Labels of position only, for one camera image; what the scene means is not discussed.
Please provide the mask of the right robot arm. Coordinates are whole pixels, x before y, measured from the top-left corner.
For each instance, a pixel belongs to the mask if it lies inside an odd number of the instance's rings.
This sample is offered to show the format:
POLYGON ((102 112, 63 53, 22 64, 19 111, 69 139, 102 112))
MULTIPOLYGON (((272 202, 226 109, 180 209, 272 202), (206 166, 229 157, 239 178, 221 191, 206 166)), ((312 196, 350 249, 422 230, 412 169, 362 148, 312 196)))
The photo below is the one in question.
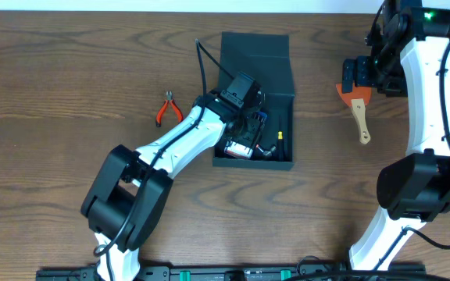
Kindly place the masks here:
POLYGON ((377 179, 379 207, 348 252, 354 271, 384 272, 412 235, 450 211, 450 9, 387 0, 366 37, 368 56, 346 59, 337 92, 351 108, 366 143, 365 107, 372 90, 405 97, 405 157, 377 179))

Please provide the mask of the orange scraper wooden handle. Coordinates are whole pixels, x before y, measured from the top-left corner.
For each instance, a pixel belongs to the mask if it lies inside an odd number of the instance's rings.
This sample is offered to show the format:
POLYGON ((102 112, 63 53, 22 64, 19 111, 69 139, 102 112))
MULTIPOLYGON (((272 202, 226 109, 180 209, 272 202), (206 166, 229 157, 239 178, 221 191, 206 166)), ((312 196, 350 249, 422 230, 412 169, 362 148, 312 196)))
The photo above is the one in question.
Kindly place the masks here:
POLYGON ((341 100, 351 109, 359 130, 360 143, 368 144, 371 136, 366 125, 366 106, 369 104, 371 98, 371 88, 355 87, 352 85, 352 91, 343 93, 342 84, 336 84, 336 89, 341 100))

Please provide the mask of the dark green open box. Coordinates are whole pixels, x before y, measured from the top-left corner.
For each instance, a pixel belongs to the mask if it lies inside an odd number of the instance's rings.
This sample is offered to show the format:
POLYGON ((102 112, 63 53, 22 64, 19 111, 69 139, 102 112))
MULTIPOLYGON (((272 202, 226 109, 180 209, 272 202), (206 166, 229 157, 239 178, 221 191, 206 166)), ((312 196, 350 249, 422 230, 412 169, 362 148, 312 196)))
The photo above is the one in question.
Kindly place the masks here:
POLYGON ((222 141, 214 148, 212 163, 216 167, 289 170, 294 166, 295 84, 289 56, 289 36, 223 32, 220 64, 235 74, 242 71, 261 86, 265 103, 261 111, 267 121, 259 145, 270 149, 277 146, 278 117, 282 117, 284 135, 284 161, 279 162, 277 151, 271 158, 264 158, 255 148, 250 159, 226 155, 222 141))

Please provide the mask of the blue screwdriver bit set case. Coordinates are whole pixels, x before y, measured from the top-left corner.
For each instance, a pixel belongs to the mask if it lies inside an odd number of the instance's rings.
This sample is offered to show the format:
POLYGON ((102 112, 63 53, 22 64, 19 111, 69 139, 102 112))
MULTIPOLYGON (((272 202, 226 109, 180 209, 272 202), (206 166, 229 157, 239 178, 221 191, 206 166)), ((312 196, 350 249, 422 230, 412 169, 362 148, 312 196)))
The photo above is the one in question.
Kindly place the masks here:
POLYGON ((239 119, 238 125, 225 136, 224 153, 234 158, 250 159, 266 125, 265 112, 253 112, 239 119))

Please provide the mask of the small claw hammer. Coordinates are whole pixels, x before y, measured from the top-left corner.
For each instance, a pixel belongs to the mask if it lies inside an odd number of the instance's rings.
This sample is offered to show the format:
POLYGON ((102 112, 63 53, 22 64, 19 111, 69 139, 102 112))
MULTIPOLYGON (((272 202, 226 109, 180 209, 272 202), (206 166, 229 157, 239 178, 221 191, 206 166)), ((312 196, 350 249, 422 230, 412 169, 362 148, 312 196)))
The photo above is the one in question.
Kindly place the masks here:
POLYGON ((270 149, 265 149, 261 145, 257 144, 255 148, 261 153, 264 158, 271 158, 277 151, 277 146, 272 145, 270 149))

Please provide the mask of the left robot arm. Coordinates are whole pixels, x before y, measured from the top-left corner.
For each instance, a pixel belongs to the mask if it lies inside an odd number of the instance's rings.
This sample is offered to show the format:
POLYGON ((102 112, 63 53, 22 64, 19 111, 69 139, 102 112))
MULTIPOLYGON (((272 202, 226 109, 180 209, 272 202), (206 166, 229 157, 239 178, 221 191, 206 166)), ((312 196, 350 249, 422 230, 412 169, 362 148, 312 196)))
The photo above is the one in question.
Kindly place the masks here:
POLYGON ((158 140, 108 153, 80 208, 98 241, 98 280, 137 277, 138 250, 159 222, 174 178, 204 150, 222 144, 228 156, 252 157, 266 120, 264 98, 259 83, 239 72, 227 89, 198 97, 158 140))

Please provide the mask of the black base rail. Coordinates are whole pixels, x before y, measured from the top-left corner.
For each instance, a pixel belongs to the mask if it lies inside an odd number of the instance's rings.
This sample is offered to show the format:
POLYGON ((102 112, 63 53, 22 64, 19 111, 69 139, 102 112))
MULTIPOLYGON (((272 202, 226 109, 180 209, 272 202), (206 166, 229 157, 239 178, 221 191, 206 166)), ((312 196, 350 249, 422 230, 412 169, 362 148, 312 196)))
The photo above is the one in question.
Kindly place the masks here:
MULTIPOLYGON (((308 263, 296 267, 256 267, 256 268, 170 268, 167 266, 144 267, 135 276, 136 281, 261 281, 286 280, 288 278, 323 273, 330 270, 343 271, 336 264, 308 263)), ((96 267, 90 265, 77 269, 41 269, 36 271, 36 281, 99 281, 102 277, 96 267)))

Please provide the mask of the black yellow screwdriver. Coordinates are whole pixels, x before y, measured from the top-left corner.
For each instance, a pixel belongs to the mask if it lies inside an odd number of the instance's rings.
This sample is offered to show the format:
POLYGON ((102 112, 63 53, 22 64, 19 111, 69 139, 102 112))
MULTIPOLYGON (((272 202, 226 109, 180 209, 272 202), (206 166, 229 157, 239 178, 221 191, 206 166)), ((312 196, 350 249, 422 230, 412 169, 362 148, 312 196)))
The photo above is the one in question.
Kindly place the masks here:
POLYGON ((282 117, 278 117, 278 131, 277 131, 277 158, 279 162, 284 161, 284 135, 282 130, 282 117))

